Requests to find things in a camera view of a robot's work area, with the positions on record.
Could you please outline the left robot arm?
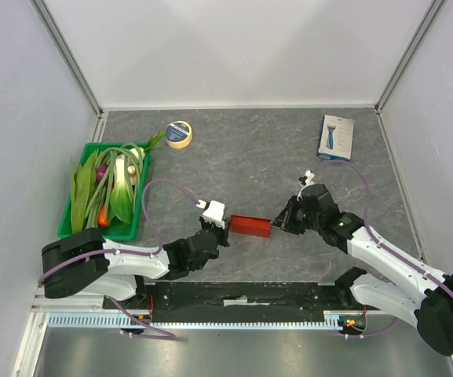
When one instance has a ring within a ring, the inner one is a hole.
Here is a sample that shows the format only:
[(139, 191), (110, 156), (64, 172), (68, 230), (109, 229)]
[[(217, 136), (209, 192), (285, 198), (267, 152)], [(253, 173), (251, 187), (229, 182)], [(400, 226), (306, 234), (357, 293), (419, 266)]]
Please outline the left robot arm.
[(38, 283), (47, 299), (69, 298), (80, 293), (102, 295), (131, 309), (147, 300), (143, 285), (149, 280), (177, 280), (201, 270), (228, 247), (231, 220), (217, 225), (200, 218), (202, 228), (193, 236), (157, 247), (116, 243), (97, 228), (83, 230), (42, 249), (43, 275)]

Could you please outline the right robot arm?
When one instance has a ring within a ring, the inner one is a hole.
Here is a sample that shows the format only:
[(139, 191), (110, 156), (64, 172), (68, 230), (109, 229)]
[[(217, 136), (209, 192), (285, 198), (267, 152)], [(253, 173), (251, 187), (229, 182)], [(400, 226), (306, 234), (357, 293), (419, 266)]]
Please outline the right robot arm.
[(362, 269), (343, 274), (334, 299), (343, 309), (373, 306), (415, 328), (444, 356), (453, 355), (453, 273), (421, 262), (379, 236), (364, 220), (339, 210), (325, 185), (307, 185), (270, 222), (300, 235), (315, 231), (323, 241), (380, 272), (377, 279)]

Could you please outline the red paper box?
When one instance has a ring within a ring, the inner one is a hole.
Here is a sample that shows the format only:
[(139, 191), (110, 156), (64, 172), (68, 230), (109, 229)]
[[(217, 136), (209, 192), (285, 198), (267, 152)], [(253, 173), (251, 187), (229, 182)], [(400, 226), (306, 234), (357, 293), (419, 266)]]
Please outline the red paper box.
[(272, 226), (270, 225), (269, 219), (242, 215), (233, 215), (231, 219), (231, 232), (263, 238), (269, 238), (271, 236)]

